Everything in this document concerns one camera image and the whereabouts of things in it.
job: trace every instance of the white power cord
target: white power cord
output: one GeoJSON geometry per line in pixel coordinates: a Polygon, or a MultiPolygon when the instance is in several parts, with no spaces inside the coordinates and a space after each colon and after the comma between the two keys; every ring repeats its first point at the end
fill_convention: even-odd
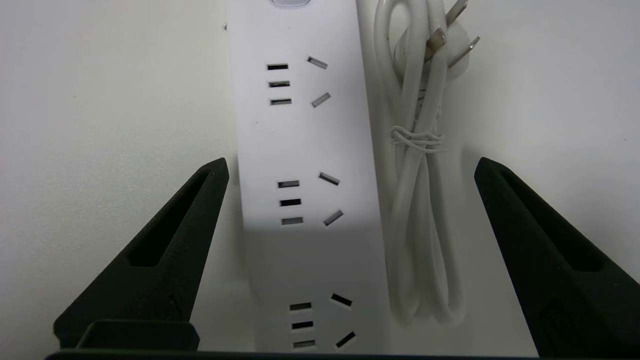
{"type": "Polygon", "coordinates": [[[390,126],[391,143],[396,146],[395,161],[384,166],[394,193],[385,229],[390,301],[395,317],[405,325],[431,315],[442,324],[456,325],[464,318],[466,306],[438,158],[443,151],[443,136],[438,133],[440,103],[452,58],[448,44],[431,57],[424,103],[416,119],[427,40],[436,31],[443,31],[446,38],[447,17],[442,0],[408,0],[411,18],[400,82],[388,39],[395,3],[380,0],[374,23],[376,60],[394,115],[384,125],[390,126]]]}

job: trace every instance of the white power strip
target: white power strip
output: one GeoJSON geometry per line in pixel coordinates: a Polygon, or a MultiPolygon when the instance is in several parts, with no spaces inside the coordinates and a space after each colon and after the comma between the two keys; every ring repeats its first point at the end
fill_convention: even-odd
{"type": "Polygon", "coordinates": [[[227,6],[257,350],[388,352],[355,0],[227,6]]]}

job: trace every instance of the socket slot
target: socket slot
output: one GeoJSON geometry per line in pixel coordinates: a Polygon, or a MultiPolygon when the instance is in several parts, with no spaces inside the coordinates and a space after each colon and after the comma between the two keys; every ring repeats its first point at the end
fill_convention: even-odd
{"type": "Polygon", "coordinates": [[[318,97],[316,100],[313,100],[311,102],[311,106],[313,106],[314,108],[317,108],[323,102],[327,101],[330,97],[331,97],[331,94],[329,94],[328,92],[325,92],[322,96],[318,97]]]}
{"type": "Polygon", "coordinates": [[[279,181],[278,189],[297,188],[300,186],[300,180],[279,181]]]}
{"type": "Polygon", "coordinates": [[[291,99],[271,99],[269,100],[271,105],[289,105],[291,104],[291,99]]]}
{"type": "Polygon", "coordinates": [[[314,322],[294,322],[291,324],[291,331],[313,330],[314,322]]]}
{"type": "Polygon", "coordinates": [[[295,206],[302,204],[302,199],[280,200],[280,206],[295,206]]]}
{"type": "Polygon", "coordinates": [[[267,70],[287,70],[289,64],[267,64],[267,70]]]}
{"type": "Polygon", "coordinates": [[[340,339],[340,341],[335,343],[335,348],[337,350],[340,350],[341,348],[344,348],[345,346],[349,345],[355,340],[356,340],[356,333],[351,331],[347,336],[343,337],[342,339],[340,339]]]}
{"type": "Polygon", "coordinates": [[[289,82],[289,80],[284,80],[284,81],[269,81],[269,87],[270,88],[285,88],[291,86],[291,83],[289,82]]]}
{"type": "Polygon", "coordinates": [[[294,350],[312,350],[316,348],[315,340],[296,341],[293,343],[294,350]]]}
{"type": "Polygon", "coordinates": [[[292,313],[297,313],[299,311],[311,311],[311,303],[310,302],[301,302],[299,304],[291,304],[289,305],[289,311],[292,313]]]}
{"type": "Polygon", "coordinates": [[[309,61],[310,63],[314,64],[315,66],[317,66],[317,67],[321,67],[321,68],[323,68],[323,69],[326,69],[326,68],[327,68],[327,66],[329,66],[329,65],[328,65],[327,63],[325,63],[324,61],[320,61],[320,60],[318,60],[318,59],[316,59],[316,58],[314,58],[314,57],[312,57],[312,56],[309,56],[309,57],[307,58],[307,61],[309,61]]]}
{"type": "Polygon", "coordinates": [[[342,215],[344,215],[344,213],[342,212],[342,210],[338,210],[336,212],[334,212],[333,214],[329,215],[328,218],[326,218],[323,223],[324,226],[329,226],[331,225],[334,221],[338,220],[342,215]]]}
{"type": "Polygon", "coordinates": [[[328,183],[334,184],[335,186],[338,186],[338,184],[340,184],[340,180],[331,175],[325,174],[324,172],[321,172],[318,177],[328,183]]]}
{"type": "Polygon", "coordinates": [[[283,219],[280,219],[280,221],[282,226],[290,226],[290,225],[302,224],[305,222],[305,219],[303,219],[302,217],[294,217],[294,218],[283,218],[283,219]]]}
{"type": "Polygon", "coordinates": [[[346,307],[349,310],[351,310],[351,305],[353,304],[353,301],[347,299],[346,297],[341,297],[340,295],[338,295],[336,293],[331,295],[331,298],[329,300],[331,302],[333,302],[334,304],[342,306],[342,307],[346,307]]]}

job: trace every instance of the white wall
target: white wall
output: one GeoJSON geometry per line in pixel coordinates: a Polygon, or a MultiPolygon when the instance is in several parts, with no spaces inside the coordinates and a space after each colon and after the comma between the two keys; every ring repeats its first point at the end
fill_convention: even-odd
{"type": "MultiPolygon", "coordinates": [[[[358,5],[375,125],[375,3],[358,5]]],[[[471,2],[461,21],[482,41],[444,105],[469,317],[396,329],[398,352],[535,354],[473,184],[480,156],[511,167],[640,279],[639,10],[471,2]]],[[[54,352],[54,319],[220,156],[231,180],[193,323],[201,349],[252,349],[224,21],[222,1],[0,1],[0,357],[54,352]]]]}

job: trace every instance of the power strip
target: power strip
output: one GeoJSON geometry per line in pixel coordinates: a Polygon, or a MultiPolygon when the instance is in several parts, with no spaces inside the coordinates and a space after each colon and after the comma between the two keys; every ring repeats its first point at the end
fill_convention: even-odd
{"type": "Polygon", "coordinates": [[[388,352],[355,0],[227,7],[257,350],[388,352]]]}

